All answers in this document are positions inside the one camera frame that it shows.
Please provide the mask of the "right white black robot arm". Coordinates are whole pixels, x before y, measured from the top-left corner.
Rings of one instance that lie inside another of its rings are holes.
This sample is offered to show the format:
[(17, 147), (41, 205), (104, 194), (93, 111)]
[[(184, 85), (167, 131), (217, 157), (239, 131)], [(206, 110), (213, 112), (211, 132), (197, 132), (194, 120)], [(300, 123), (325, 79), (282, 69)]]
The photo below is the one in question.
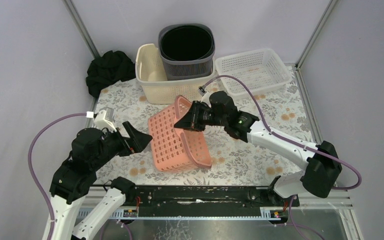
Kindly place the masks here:
[(303, 141), (283, 132), (269, 131), (257, 116), (238, 110), (233, 99), (223, 91), (210, 95), (210, 104), (193, 101), (185, 114), (175, 121), (174, 127), (187, 131), (202, 132), (206, 126), (223, 127), (233, 139), (266, 148), (290, 160), (301, 170), (277, 176), (268, 187), (267, 201), (281, 205), (287, 198), (310, 193), (327, 198), (342, 171), (335, 147), (323, 141), (321, 144)]

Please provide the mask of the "grey slatted waste bin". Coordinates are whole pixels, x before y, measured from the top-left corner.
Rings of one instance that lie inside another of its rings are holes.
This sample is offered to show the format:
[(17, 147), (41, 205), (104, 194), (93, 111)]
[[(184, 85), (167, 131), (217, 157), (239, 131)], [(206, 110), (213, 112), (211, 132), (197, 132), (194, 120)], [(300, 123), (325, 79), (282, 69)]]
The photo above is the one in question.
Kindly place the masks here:
[[(200, 23), (182, 23), (182, 24), (174, 24), (175, 25), (183, 25), (183, 24), (200, 24)], [(192, 61), (172, 61), (165, 59), (160, 53), (160, 47), (158, 43), (159, 54), (163, 63), (163, 67), (169, 81), (177, 81), (177, 80), (185, 80), (185, 79), (194, 79), (209, 76), (213, 69), (213, 55), (198, 60)]]

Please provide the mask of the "black plastic bucket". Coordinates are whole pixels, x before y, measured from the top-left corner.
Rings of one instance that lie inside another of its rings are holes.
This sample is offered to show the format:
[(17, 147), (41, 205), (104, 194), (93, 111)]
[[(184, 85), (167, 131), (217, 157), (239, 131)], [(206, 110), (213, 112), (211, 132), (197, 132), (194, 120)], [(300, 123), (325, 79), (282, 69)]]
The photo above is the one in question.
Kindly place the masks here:
[(166, 27), (160, 32), (158, 44), (165, 59), (177, 62), (202, 60), (215, 52), (212, 31), (197, 23)]

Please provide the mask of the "pink perforated plastic basket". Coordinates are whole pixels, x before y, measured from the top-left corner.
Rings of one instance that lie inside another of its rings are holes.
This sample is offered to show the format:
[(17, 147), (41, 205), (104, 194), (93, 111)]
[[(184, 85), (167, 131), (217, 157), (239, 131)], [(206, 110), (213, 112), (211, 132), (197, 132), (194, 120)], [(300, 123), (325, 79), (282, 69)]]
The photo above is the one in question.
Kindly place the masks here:
[(148, 119), (153, 162), (162, 172), (210, 169), (212, 157), (203, 132), (175, 128), (192, 103), (179, 95), (174, 102)]

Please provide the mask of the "white perforated shallow tray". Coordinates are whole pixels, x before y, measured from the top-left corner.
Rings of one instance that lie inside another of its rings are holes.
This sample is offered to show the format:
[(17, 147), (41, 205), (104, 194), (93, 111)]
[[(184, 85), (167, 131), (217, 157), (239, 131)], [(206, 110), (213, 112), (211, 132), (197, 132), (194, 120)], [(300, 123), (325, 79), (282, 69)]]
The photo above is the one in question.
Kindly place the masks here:
[(239, 79), (254, 96), (276, 91), (293, 80), (292, 72), (270, 48), (219, 57), (214, 66), (219, 75)]

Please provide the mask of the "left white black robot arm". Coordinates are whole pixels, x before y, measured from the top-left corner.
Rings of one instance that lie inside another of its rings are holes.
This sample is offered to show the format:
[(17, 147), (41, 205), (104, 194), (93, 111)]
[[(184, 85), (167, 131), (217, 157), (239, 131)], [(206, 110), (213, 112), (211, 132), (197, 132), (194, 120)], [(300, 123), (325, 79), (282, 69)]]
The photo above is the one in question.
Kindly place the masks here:
[(128, 121), (122, 124), (128, 136), (115, 128), (84, 128), (71, 143), (69, 157), (53, 175), (50, 185), (49, 220), (47, 240), (91, 240), (120, 206), (137, 200), (136, 185), (124, 178), (111, 181), (102, 200), (81, 221), (76, 223), (78, 212), (91, 186), (97, 180), (97, 171), (114, 157), (128, 157), (142, 152), (152, 141), (152, 136), (135, 129)]

